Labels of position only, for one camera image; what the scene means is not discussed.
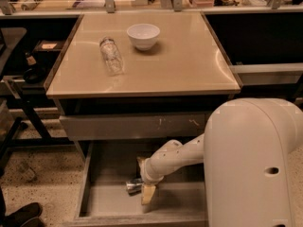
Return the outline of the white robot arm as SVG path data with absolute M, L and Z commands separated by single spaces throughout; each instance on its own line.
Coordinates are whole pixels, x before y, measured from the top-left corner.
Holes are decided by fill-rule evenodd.
M 142 202 L 165 176 L 202 163 L 209 227 L 295 227 L 288 154 L 302 138 L 303 112 L 287 100 L 225 102 L 203 134 L 185 144 L 170 140 L 138 160 Z

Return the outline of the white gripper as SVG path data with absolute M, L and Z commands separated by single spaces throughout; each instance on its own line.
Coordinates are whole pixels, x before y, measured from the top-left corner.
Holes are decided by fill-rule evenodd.
M 151 163 L 150 158 L 138 157 L 137 162 L 140 168 L 140 176 L 145 184 L 141 187 L 141 204 L 147 205 L 152 201 L 156 186 L 160 183 L 164 176 L 157 173 Z

